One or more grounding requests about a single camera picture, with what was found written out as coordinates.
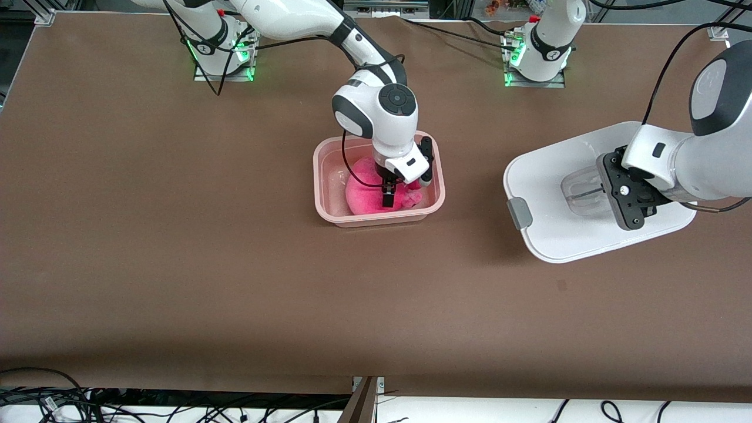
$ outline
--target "metal frame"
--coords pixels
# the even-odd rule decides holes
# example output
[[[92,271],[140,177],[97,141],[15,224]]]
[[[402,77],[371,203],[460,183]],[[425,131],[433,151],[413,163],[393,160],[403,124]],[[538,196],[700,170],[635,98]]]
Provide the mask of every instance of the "metal frame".
[[[749,6],[749,5],[752,5],[752,0],[737,0],[736,4],[737,5]],[[733,23],[742,14],[744,14],[744,12],[746,12],[746,10],[739,9],[739,8],[734,8],[733,6],[729,6],[715,20],[715,22]],[[708,36],[710,37],[711,41],[728,41],[728,39],[729,39],[729,31],[726,28],[721,28],[719,26],[714,26],[712,28],[708,28]]]
[[[379,388],[384,389],[384,383],[379,383],[376,376],[365,376],[356,382],[357,389],[347,402],[337,423],[372,423]]]
[[[23,2],[36,16],[34,24],[49,26],[52,25],[57,11],[76,11],[80,9],[83,0],[23,0]]]

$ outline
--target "green led light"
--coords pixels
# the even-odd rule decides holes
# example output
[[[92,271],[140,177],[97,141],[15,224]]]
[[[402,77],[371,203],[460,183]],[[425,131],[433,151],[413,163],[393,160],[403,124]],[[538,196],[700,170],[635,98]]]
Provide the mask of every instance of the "green led light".
[[[190,53],[193,55],[193,59],[198,62],[199,58],[196,56],[196,52],[193,51],[193,46],[188,43],[188,50],[190,50]]]
[[[253,79],[256,76],[256,66],[246,69],[245,76],[248,78],[250,82],[253,82]]]

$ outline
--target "circular button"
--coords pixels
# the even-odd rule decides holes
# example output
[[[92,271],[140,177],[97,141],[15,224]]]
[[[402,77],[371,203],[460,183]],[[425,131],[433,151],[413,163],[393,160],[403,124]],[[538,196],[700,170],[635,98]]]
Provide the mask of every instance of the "circular button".
[[[415,112],[415,95],[404,85],[387,84],[379,91],[379,103],[391,114],[409,116]]]
[[[404,105],[405,102],[408,101],[406,95],[402,91],[399,91],[399,90],[389,91],[389,100],[394,105]]]

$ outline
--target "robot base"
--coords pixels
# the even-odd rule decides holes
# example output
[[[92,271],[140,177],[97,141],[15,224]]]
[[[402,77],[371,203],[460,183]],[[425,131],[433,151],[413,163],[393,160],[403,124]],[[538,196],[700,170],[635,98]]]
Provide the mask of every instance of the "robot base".
[[[201,69],[199,69],[198,66],[196,66],[193,69],[193,80],[194,81],[201,81],[206,82],[208,79],[212,82],[219,82],[222,80],[222,75],[206,75],[207,78],[204,78],[204,75],[201,73]],[[225,76],[225,82],[253,82],[253,79],[256,77],[256,60],[254,59],[253,62],[245,63],[243,64],[236,72],[233,72],[231,75]]]
[[[243,60],[246,60],[246,62],[240,65],[240,67],[236,69],[235,72],[225,76],[225,82],[253,82],[253,79],[256,76],[256,59],[258,59],[258,50],[256,49],[256,47],[259,46],[259,38],[255,37],[252,42],[252,49],[235,53],[243,55]],[[194,81],[206,82],[206,80],[208,79],[209,81],[219,82],[222,80],[222,75],[207,74],[206,76],[207,77],[204,78],[204,75],[202,74],[201,69],[199,69],[198,66],[195,66],[193,68]]]
[[[619,228],[613,212],[583,217],[570,210],[562,193],[564,177],[594,166],[600,154],[629,144],[639,122],[623,122],[549,145],[512,160],[504,189],[517,229],[537,258],[567,263],[684,228],[696,212],[676,202],[662,205],[639,230]]]
[[[521,28],[515,28],[515,32],[521,32]],[[502,36],[502,45],[511,45],[519,47],[519,41],[510,41]],[[536,82],[522,76],[520,71],[511,65],[511,58],[514,52],[502,50],[502,61],[504,63],[504,86],[505,87],[531,87],[531,88],[564,88],[564,71],[559,71],[550,81]]]

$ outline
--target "metal bracket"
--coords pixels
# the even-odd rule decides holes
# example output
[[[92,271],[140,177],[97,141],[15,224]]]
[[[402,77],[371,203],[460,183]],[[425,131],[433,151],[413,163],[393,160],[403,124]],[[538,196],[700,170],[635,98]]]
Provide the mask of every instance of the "metal bracket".
[[[55,15],[57,14],[55,9],[46,8],[43,5],[32,8],[32,12],[36,15],[36,18],[34,19],[34,25],[36,26],[52,26],[52,23],[55,20]]]
[[[643,179],[652,175],[641,175],[640,169],[621,166],[625,150],[626,147],[619,147],[613,153],[601,154],[597,166],[617,224],[623,230],[638,230],[645,225],[646,218],[658,212],[659,205],[671,200]]]
[[[752,5],[752,0],[739,0],[737,4],[749,6],[749,5]],[[745,11],[746,11],[745,9],[740,9],[740,8],[737,8],[736,6],[729,6],[713,22],[733,23]],[[713,26],[711,28],[708,28],[708,36],[710,37],[710,41],[725,41],[726,46],[729,47],[729,32],[728,30],[726,30],[726,28],[721,28],[720,26]]]
[[[355,376],[353,377],[353,392],[360,386],[360,382],[363,381],[363,376]],[[383,394],[384,393],[384,378],[383,377],[377,377],[376,378],[376,393],[377,394]]]
[[[728,41],[729,32],[726,28],[713,26],[712,28],[708,28],[708,37],[710,38],[710,41]]]
[[[373,423],[376,398],[384,391],[384,378],[376,376],[353,378],[355,392],[347,402],[337,423]]]

